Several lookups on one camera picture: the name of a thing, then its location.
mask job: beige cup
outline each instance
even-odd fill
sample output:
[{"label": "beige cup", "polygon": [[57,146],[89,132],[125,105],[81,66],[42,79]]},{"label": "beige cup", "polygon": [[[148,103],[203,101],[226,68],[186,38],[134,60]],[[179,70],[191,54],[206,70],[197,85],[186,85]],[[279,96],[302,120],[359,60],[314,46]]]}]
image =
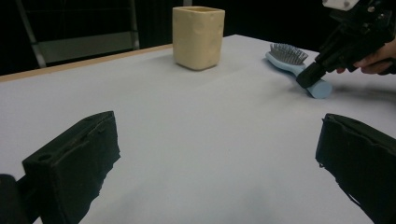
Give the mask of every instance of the beige cup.
[{"label": "beige cup", "polygon": [[225,11],[212,7],[173,8],[176,63],[203,70],[219,63]]}]

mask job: human hand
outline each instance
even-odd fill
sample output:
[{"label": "human hand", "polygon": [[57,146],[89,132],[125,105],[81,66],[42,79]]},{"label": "human hand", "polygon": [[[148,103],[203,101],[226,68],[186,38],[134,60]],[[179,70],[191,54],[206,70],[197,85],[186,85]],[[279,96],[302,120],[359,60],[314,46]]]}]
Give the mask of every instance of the human hand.
[{"label": "human hand", "polygon": [[[396,38],[376,52],[355,62],[353,66],[360,68],[364,74],[381,74],[393,65],[392,60],[387,59],[396,59]],[[336,69],[337,73],[343,73],[345,70],[345,68]]]}]

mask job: robotic hand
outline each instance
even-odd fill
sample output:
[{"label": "robotic hand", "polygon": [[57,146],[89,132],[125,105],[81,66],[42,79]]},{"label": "robotic hand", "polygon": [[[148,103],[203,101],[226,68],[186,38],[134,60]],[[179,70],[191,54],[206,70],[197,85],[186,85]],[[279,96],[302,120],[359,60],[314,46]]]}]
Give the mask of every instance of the robotic hand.
[{"label": "robotic hand", "polygon": [[303,88],[309,88],[327,72],[346,68],[380,49],[395,37],[395,17],[384,9],[385,0],[322,0],[333,8],[330,16],[340,24],[319,49],[319,55],[297,77]]}]

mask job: wooden table edge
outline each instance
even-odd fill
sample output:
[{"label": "wooden table edge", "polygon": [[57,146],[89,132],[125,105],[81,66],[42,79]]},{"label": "wooden table edge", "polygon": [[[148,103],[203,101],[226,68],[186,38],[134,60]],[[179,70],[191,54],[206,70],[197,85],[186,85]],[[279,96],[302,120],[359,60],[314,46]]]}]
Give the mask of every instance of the wooden table edge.
[{"label": "wooden table edge", "polygon": [[90,64],[95,64],[95,63],[103,63],[111,60],[116,60],[120,58],[125,58],[125,57],[130,57],[138,54],[143,54],[143,53],[148,53],[156,50],[162,50],[162,49],[170,49],[172,48],[172,44],[169,45],[161,45],[158,47],[153,47],[153,48],[148,48],[148,49],[138,49],[138,50],[133,50],[133,51],[128,51],[124,53],[119,53],[119,54],[113,54],[105,57],[99,57],[99,58],[94,58],[94,59],[89,59],[89,60],[84,60],[84,61],[79,61],[75,63],[65,63],[61,65],[56,65],[52,67],[45,67],[45,68],[40,68],[40,69],[35,69],[35,70],[30,70],[30,71],[25,71],[25,72],[19,72],[19,73],[13,73],[9,75],[3,75],[0,76],[0,82],[6,82],[6,81],[12,81],[12,80],[17,80],[20,78],[25,78],[25,77],[34,77],[38,75],[43,75],[43,74],[48,74],[48,73],[54,73],[54,72],[59,72],[71,68],[77,68],[77,67],[82,67]]}]

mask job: white table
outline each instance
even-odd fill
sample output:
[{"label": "white table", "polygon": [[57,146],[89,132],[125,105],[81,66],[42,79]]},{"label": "white table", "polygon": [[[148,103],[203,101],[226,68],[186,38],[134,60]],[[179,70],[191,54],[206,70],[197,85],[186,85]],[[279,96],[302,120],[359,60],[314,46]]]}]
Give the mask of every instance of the white table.
[{"label": "white table", "polygon": [[201,72],[168,48],[0,82],[0,173],[21,178],[24,158],[113,110],[121,158],[81,223],[372,223],[315,152],[326,113],[396,137],[396,77],[328,74],[332,95],[314,99],[265,60],[269,44],[225,37]]}]

